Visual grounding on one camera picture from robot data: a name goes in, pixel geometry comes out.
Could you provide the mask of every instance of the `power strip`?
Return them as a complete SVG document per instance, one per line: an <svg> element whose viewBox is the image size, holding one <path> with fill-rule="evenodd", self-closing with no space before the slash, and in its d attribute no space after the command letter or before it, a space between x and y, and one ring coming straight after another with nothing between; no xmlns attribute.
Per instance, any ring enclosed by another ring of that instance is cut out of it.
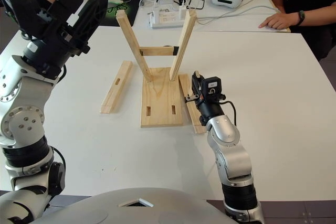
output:
<svg viewBox="0 0 336 224"><path fill-rule="evenodd" d="M159 15L159 22L154 23L153 13L150 14L152 28L183 27L185 18L180 19L180 12L160 12Z"/></svg>

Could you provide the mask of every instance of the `slot hole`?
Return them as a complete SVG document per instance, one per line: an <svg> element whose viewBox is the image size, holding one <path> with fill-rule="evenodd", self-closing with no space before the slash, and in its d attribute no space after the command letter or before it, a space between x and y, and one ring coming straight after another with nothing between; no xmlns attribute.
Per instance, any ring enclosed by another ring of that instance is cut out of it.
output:
<svg viewBox="0 0 336 224"><path fill-rule="evenodd" d="M151 115L151 107L147 107L147 116L150 116Z"/></svg>
<svg viewBox="0 0 336 224"><path fill-rule="evenodd" d="M176 115L176 107L175 107L175 105L172 105L172 114Z"/></svg>

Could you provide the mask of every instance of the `table surface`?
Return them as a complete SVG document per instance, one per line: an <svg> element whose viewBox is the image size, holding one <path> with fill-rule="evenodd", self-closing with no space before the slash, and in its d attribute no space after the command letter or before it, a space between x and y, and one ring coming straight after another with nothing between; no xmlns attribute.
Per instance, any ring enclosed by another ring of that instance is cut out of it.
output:
<svg viewBox="0 0 336 224"><path fill-rule="evenodd" d="M191 7L202 6L202 2L195 0L192 2ZM153 11L153 3L150 1L145 2L145 6L139 8L137 17L135 19L133 29L152 29L149 25L149 16L148 13ZM167 5L168 9L178 9L178 4L174 4L171 8L170 5ZM255 6L268 6L274 7L271 0L253 0L250 3L241 6L237 9L236 13L243 12L251 7ZM197 10L197 16L201 17L217 17L224 13L232 11L231 8L225 6L217 6L212 4L211 0L205 0L205 5L203 10ZM275 29L265 27L258 28L258 26L270 15L274 14L276 11L267 8L256 8L252 9L240 16L236 17L226 17L214 20L207 25L196 24L194 31L277 31ZM162 28L164 30L172 29L177 30L180 28Z"/></svg>
<svg viewBox="0 0 336 224"><path fill-rule="evenodd" d="M135 34L142 46L177 45L180 31ZM17 33L0 68L25 45ZM100 27L89 45L87 55L67 62L68 74L45 106L48 143L67 161L63 194L164 187L222 199L214 154L206 134L193 133L185 105L184 126L140 128L142 73L121 30ZM134 62L132 76L116 112L100 114L123 60ZM165 67L173 58L147 60ZM301 35L192 33L180 73L194 70L220 77L234 102L260 200L336 199L336 93ZM229 106L223 109L233 118ZM0 155L0 189L11 190L4 162Z"/></svg>

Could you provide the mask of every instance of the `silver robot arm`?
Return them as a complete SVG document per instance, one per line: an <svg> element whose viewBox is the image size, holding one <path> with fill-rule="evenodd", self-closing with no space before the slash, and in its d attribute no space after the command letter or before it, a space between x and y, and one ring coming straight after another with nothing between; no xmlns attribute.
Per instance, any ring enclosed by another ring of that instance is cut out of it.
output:
<svg viewBox="0 0 336 224"><path fill-rule="evenodd" d="M238 222L264 224L250 157L241 145L237 127L224 114L223 103L219 102L225 100L220 78L205 79L196 71L192 76L192 90L194 94L186 102L195 101L201 113L200 122L208 130L207 140L215 154L226 214Z"/></svg>
<svg viewBox="0 0 336 224"><path fill-rule="evenodd" d="M65 187L65 163L54 162L45 137L44 106L66 61L90 50L108 0L88 0L72 27L67 19L83 0L55 0L48 10L36 0L2 2L30 43L0 71L0 147L13 189L0 197L0 223L29 223Z"/></svg>
<svg viewBox="0 0 336 224"><path fill-rule="evenodd" d="M215 153L226 213L238 222L265 223L256 198L250 157L240 134L226 115L208 121L208 143Z"/></svg>
<svg viewBox="0 0 336 224"><path fill-rule="evenodd" d="M64 188L63 164L44 136L44 105L58 81L12 56L0 72L0 147L13 192L0 198L0 223L31 222Z"/></svg>

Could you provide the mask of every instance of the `wooden plank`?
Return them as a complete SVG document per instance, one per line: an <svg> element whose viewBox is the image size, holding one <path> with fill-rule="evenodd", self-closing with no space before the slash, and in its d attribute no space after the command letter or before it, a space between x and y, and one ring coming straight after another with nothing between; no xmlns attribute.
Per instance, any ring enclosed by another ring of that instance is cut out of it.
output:
<svg viewBox="0 0 336 224"><path fill-rule="evenodd" d="M117 11L117 21L124 33L124 36L130 46L137 63L143 73L143 76L146 78L147 81L151 81L151 70L148 68L147 63L143 56L140 54L139 44L133 29L131 27L130 21L127 18L125 10L118 10Z"/></svg>
<svg viewBox="0 0 336 224"><path fill-rule="evenodd" d="M193 31L196 18L197 18L196 11L194 9L189 10L189 12L187 12L185 15L185 22L182 28L180 41L179 41L179 51L177 52L177 55L174 58L173 65L172 65L172 68L169 74L171 81L175 80L179 72L180 65L183 59L183 55L185 53L185 49L187 48L191 32Z"/></svg>
<svg viewBox="0 0 336 224"><path fill-rule="evenodd" d="M151 68L152 81L143 78L141 127L182 125L178 80L169 80L170 68Z"/></svg>
<svg viewBox="0 0 336 224"><path fill-rule="evenodd" d="M111 85L111 88L101 105L100 113L111 113L111 111L116 107L118 98L129 76L132 65L133 63L131 61L124 60L122 62L113 84Z"/></svg>
<svg viewBox="0 0 336 224"><path fill-rule="evenodd" d="M180 80L180 85L183 90L183 95L185 97L187 97L188 95L191 95L193 92L191 89L191 81L190 81L189 75L180 74L179 80ZM196 134L206 133L206 127L202 126L201 122L199 121L201 114L196 108L195 102L187 102L186 104L187 104L187 108L189 111L192 124L194 126L195 133Z"/></svg>
<svg viewBox="0 0 336 224"><path fill-rule="evenodd" d="M142 56L173 55L174 47L140 47Z"/></svg>

